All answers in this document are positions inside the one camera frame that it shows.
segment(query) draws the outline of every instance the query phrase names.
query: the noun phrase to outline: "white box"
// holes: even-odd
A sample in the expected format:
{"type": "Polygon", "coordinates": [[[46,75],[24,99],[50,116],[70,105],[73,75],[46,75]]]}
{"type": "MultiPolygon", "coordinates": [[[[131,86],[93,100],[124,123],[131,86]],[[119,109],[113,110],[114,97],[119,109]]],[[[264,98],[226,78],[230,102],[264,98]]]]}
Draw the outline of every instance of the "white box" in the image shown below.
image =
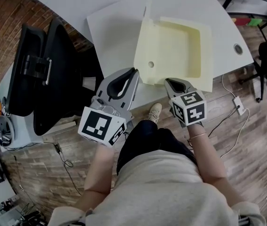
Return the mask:
{"type": "Polygon", "coordinates": [[[200,90],[171,98],[173,114],[186,126],[207,118],[207,103],[200,90]]]}
{"type": "Polygon", "coordinates": [[[112,147],[126,130],[124,118],[85,107],[80,120],[78,134],[97,142],[112,147]]]}

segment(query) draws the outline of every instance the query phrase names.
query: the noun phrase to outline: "power adapter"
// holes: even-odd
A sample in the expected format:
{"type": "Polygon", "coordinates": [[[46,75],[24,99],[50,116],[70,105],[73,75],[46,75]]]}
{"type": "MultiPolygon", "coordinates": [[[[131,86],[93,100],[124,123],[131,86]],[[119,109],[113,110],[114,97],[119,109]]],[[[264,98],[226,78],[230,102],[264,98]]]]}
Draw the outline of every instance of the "power adapter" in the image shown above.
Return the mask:
{"type": "Polygon", "coordinates": [[[238,114],[243,115],[246,110],[243,107],[243,104],[242,104],[240,97],[239,96],[235,97],[235,99],[233,99],[233,102],[234,102],[234,105],[238,111],[238,114]]]}
{"type": "Polygon", "coordinates": [[[54,147],[58,154],[62,151],[58,143],[54,144],[54,147]]]}

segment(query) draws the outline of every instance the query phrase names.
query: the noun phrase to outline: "circular grommet hole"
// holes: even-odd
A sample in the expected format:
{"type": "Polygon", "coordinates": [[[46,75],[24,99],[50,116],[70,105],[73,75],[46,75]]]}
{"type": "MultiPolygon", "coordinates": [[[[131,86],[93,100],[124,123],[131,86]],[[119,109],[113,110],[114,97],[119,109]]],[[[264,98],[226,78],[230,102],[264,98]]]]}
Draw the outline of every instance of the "circular grommet hole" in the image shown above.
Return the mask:
{"type": "Polygon", "coordinates": [[[153,63],[152,61],[150,61],[150,62],[148,63],[148,66],[149,66],[150,68],[153,68],[153,67],[154,67],[154,63],[153,63]]]}
{"type": "Polygon", "coordinates": [[[237,54],[241,55],[243,53],[243,50],[239,44],[234,45],[234,50],[237,54]]]}

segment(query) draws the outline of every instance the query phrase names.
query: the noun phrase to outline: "bracelet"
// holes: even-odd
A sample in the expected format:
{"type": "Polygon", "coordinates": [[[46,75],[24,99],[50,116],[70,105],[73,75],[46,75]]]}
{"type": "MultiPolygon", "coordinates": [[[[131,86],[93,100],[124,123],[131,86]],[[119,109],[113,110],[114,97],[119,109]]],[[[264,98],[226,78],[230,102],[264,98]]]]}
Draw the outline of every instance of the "bracelet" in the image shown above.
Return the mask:
{"type": "Polygon", "coordinates": [[[194,138],[196,138],[196,137],[203,136],[203,135],[205,135],[205,134],[206,134],[206,132],[205,132],[205,133],[203,133],[203,134],[200,134],[200,135],[197,135],[197,136],[191,137],[191,138],[190,138],[190,140],[191,140],[191,139],[194,139],[194,138]]]}

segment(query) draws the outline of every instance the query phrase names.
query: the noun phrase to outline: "cream plastic tray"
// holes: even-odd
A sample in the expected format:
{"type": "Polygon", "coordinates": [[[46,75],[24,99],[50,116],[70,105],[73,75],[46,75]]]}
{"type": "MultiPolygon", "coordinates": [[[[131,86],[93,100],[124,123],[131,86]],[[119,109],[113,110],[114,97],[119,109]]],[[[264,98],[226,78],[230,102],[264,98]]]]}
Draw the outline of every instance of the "cream plastic tray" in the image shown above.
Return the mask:
{"type": "Polygon", "coordinates": [[[178,78],[211,92],[211,28],[168,17],[154,21],[150,18],[151,6],[148,0],[134,57],[134,67],[139,70],[142,82],[162,85],[166,78],[178,78]]]}

